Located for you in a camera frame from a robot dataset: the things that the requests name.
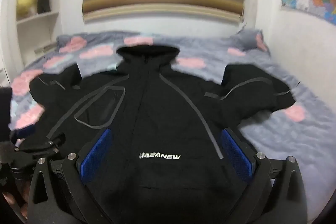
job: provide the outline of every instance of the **metal screw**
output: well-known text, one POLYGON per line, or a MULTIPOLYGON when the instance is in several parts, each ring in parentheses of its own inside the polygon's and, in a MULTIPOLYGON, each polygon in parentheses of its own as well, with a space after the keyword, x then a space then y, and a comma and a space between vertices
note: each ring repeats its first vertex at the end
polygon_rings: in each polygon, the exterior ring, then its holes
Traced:
POLYGON ((68 155, 68 159, 69 160, 74 160, 76 158, 76 154, 75 153, 70 153, 69 155, 68 155))
POLYGON ((259 159, 264 159, 266 156, 265 156, 265 154, 263 153, 263 152, 258 152, 257 153, 257 158, 259 158, 259 159))
POLYGON ((43 164, 45 162, 45 158, 40 158, 39 160, 38 160, 38 163, 39 164, 43 164))
POLYGON ((296 159, 293 157, 293 156, 289 156, 288 157, 288 160, 291 162, 291 163, 294 163, 296 161, 296 159))

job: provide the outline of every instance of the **blue gripper pad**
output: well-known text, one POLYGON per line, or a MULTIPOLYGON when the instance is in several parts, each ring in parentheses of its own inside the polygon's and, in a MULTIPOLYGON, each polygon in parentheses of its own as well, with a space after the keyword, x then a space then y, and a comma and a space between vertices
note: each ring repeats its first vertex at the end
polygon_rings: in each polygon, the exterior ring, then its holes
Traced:
POLYGON ((109 151, 112 144, 111 130, 106 129, 98 140, 91 144, 92 148, 87 150, 88 152, 84 159, 79 158, 79 166, 77 166, 83 184, 94 178, 96 171, 109 151))
POLYGON ((250 182, 253 178, 256 162, 253 152, 246 143, 242 143, 231 130, 224 129, 221 133, 222 148, 226 152, 233 168, 241 180, 250 182))

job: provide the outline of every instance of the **bedsheet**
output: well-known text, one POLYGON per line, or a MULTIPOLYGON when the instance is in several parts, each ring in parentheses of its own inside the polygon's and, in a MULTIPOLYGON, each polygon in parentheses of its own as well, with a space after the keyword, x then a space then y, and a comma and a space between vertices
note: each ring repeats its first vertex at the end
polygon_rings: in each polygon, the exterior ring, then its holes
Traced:
POLYGON ((116 49, 137 44, 164 44, 180 48, 175 70, 220 83, 228 63, 254 63, 285 81, 297 102, 274 113, 259 112, 240 125, 243 135, 272 159, 297 158, 303 176, 308 219, 314 220, 336 188, 336 117, 305 85, 275 64, 262 32, 243 30, 229 38, 165 37, 135 32, 62 35, 57 48, 14 79, 10 128, 35 123, 43 113, 29 93, 29 81, 41 73, 59 73, 77 63, 83 77, 115 69, 121 61, 116 49))

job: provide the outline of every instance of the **pink floral pattern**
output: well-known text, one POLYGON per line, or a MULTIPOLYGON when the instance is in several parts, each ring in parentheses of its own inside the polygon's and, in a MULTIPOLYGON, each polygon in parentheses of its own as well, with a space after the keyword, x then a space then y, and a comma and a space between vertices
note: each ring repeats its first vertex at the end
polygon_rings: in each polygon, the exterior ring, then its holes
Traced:
POLYGON ((135 46, 141 44, 153 45, 152 37, 127 37, 124 39, 127 46, 135 46))
POLYGON ((79 58, 90 59, 90 58, 95 58, 98 56, 110 56, 112 54, 113 54, 112 46, 103 45, 103 46, 94 47, 88 50, 87 52, 81 53, 79 58))
POLYGON ((11 84, 13 94, 23 96, 29 91, 29 82, 36 76, 42 74, 41 69, 26 70, 20 76, 16 77, 11 84))
POLYGON ((54 56, 53 58, 50 58, 47 62, 43 64, 43 67, 46 69, 50 69, 57 65, 59 62, 63 61, 65 59, 65 56, 54 56))
POLYGON ((25 128, 31 124, 34 124, 41 117, 44 112, 44 108, 37 104, 29 109, 26 113, 23 113, 20 119, 16 122, 16 128, 25 128))
POLYGON ((292 105, 284 110, 285 115, 294 122, 301 122, 305 119, 305 109, 300 105, 292 105))
POLYGON ((257 47, 261 49, 263 52, 267 52, 267 47, 264 44, 261 33, 257 34, 257 36, 255 37, 255 40, 257 41, 257 47))
POLYGON ((60 48, 59 52, 75 52, 84 48, 87 41, 81 37, 73 37, 65 47, 60 48))
POLYGON ((205 68, 205 62, 202 58, 192 57, 192 58, 177 58, 179 65, 188 68, 205 68))
POLYGON ((239 49, 233 48, 233 47, 228 48, 227 53, 229 53, 231 55, 235 55, 235 56, 245 56, 246 55, 245 52, 242 52, 239 49))

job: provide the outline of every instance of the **jacket pocket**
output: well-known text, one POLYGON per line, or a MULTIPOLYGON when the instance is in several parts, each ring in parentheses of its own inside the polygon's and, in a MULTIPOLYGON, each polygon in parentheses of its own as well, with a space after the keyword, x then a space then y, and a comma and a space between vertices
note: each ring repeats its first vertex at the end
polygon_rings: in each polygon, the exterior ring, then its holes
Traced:
POLYGON ((108 127, 125 97, 123 86, 106 86, 75 114, 77 122, 93 129, 108 127))

